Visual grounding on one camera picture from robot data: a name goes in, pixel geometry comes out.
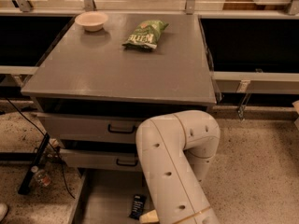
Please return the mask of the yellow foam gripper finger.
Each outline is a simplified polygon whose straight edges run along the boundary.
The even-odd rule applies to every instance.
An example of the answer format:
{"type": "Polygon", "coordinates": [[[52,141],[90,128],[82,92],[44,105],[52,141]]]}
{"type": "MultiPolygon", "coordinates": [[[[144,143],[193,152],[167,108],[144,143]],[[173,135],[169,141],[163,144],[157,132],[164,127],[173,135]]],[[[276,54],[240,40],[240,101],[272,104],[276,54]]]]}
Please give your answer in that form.
{"type": "Polygon", "coordinates": [[[141,224],[158,224],[159,218],[155,210],[149,211],[139,218],[141,224]]]}

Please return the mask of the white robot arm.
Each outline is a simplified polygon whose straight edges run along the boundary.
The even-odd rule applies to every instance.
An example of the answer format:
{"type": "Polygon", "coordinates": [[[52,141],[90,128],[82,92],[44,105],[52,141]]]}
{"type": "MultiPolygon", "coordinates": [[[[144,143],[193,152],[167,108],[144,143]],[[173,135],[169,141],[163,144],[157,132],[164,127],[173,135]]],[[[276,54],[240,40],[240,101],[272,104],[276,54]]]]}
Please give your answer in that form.
{"type": "Polygon", "coordinates": [[[160,224],[220,224],[201,188],[220,142],[211,115],[190,110],[147,119],[135,142],[160,224]]]}

